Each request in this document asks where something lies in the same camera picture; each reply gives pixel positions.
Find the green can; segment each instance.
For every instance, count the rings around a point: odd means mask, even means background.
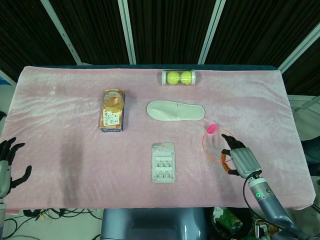
[[[244,225],[227,207],[215,207],[212,218],[215,223],[220,223],[232,234],[238,232]]]

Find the black cable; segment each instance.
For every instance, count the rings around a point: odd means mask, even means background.
[[[51,219],[59,219],[59,218],[61,218],[61,216],[59,216],[59,217],[50,216],[50,215],[47,213],[48,211],[49,211],[49,209],[47,209],[47,211],[45,211],[44,214],[47,215],[49,218],[51,218]]]
[[[11,218],[8,218],[8,220],[9,220],[9,219],[18,219],[18,218],[23,218],[23,217],[25,217],[25,215],[22,215],[22,216],[15,216],[15,217],[11,217]]]
[[[46,211],[48,211],[48,210],[49,210],[49,209],[43,209],[43,211],[39,213],[39,215],[36,217],[35,220],[38,220],[38,218],[39,218],[41,215],[43,215],[44,213],[46,213]]]
[[[50,208],[50,210],[51,210],[52,212],[54,212],[55,214],[57,214],[59,217],[62,217],[62,216],[63,216],[63,214],[61,214],[61,212],[56,211],[54,208]]]
[[[62,215],[62,217],[64,218],[74,218],[76,216],[79,216],[80,214],[85,214],[85,212],[83,212],[85,209],[82,209],[80,212],[78,212],[76,215],[73,215],[73,216],[65,216],[65,215]]]
[[[25,224],[26,222],[28,222],[29,220],[34,219],[34,218],[35,218],[35,217],[32,216],[32,217],[28,218],[27,220],[25,220],[23,223],[21,223],[21,224],[18,226],[18,228],[16,229],[16,231],[18,231],[19,228],[21,228],[21,226],[22,226],[23,224]]]
[[[88,214],[89,212],[82,212],[82,211],[76,211],[76,210],[78,210],[79,208],[75,208],[74,210],[69,210],[69,209],[66,209],[65,211],[67,212],[67,213],[65,213],[65,214],[71,214],[71,213],[74,213],[74,214]]]
[[[92,240],[97,240],[98,237],[100,237],[101,234],[98,234],[97,236],[95,236],[94,238],[92,238]]]
[[[275,227],[278,228],[278,229],[281,229],[281,230],[283,230],[283,231],[286,231],[286,232],[289,233],[290,235],[292,235],[292,236],[294,236],[295,238],[298,238],[298,239],[299,239],[299,236],[298,236],[298,235],[294,234],[293,232],[291,232],[291,231],[289,231],[289,230],[287,230],[287,229],[285,229],[285,228],[283,228],[283,227],[281,227],[281,226],[279,226],[279,225],[277,225],[277,224],[274,224],[274,223],[266,220],[265,218],[263,218],[262,216],[260,216],[258,213],[256,213],[256,211],[254,211],[254,210],[252,209],[252,207],[250,206],[250,204],[249,204],[249,202],[247,201],[247,198],[246,198],[246,185],[247,185],[248,180],[249,180],[250,178],[252,178],[254,175],[255,175],[255,173],[251,173],[251,174],[245,179],[244,184],[243,184],[243,188],[242,188],[243,199],[244,199],[246,205],[248,206],[248,208],[253,212],[253,214],[255,214],[255,215],[256,215],[258,218],[260,218],[261,220],[265,221],[266,223],[268,223],[268,224],[270,224],[270,225],[275,226]]]
[[[14,220],[13,218],[8,218],[8,219],[6,219],[6,220],[4,220],[4,221],[9,221],[9,220],[11,220],[11,221],[13,221],[13,222],[15,223],[14,231],[13,231],[13,233],[11,233],[10,235],[5,236],[5,237],[3,237],[2,239],[8,239],[8,238],[11,238],[11,237],[16,233],[16,231],[18,230],[18,223],[17,223],[17,221],[16,221],[16,220]]]
[[[87,208],[87,210],[88,210],[88,213],[89,213],[92,217],[94,217],[95,219],[102,220],[102,218],[95,216],[95,215],[92,213],[92,211],[90,211],[89,208]]]

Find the pink tablecloth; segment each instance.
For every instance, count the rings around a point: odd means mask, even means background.
[[[279,71],[198,70],[195,86],[161,86],[160,80],[157,69],[26,67],[1,140],[26,143],[14,159],[14,179],[27,165],[33,169],[5,198],[8,208],[245,207],[244,180],[227,175],[202,150],[211,123],[252,149],[285,207],[313,203],[315,191]],[[98,128],[106,88],[125,90],[123,132]],[[154,100],[201,105],[205,117],[157,121],[146,113]],[[175,144],[175,183],[151,180],[151,146],[159,142]],[[219,142],[217,151],[224,146]],[[247,196],[257,207],[248,189]]]

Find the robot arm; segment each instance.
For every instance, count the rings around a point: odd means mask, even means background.
[[[32,170],[32,167],[29,165],[21,178],[12,180],[11,165],[16,155],[16,151],[25,145],[24,143],[19,143],[11,147],[15,140],[16,138],[14,137],[8,141],[5,140],[0,144],[0,240],[2,240],[7,208],[4,203],[4,197],[10,193],[11,189],[14,189],[27,181]]]
[[[226,140],[231,148],[230,150],[222,150],[221,159],[222,165],[224,165],[223,168],[225,170],[230,170],[227,171],[229,174],[238,175],[245,179],[243,192],[245,191],[246,183],[249,183],[249,188],[252,194],[254,195],[269,222],[281,226],[288,233],[291,233],[291,235],[294,234],[294,237],[296,238],[307,239],[307,235],[300,228],[298,228],[287,215],[267,181],[263,177],[260,177],[260,174],[262,173],[261,166],[252,151],[242,142],[236,140],[232,136],[222,134],[222,137]],[[224,162],[226,155],[231,156],[231,159],[236,167],[235,170],[231,170],[226,167],[226,163]],[[287,235],[282,239],[288,238],[290,238],[290,235]]]

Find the white card package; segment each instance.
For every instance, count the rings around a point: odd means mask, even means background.
[[[175,145],[158,142],[152,145],[152,182],[171,184],[176,181]]]

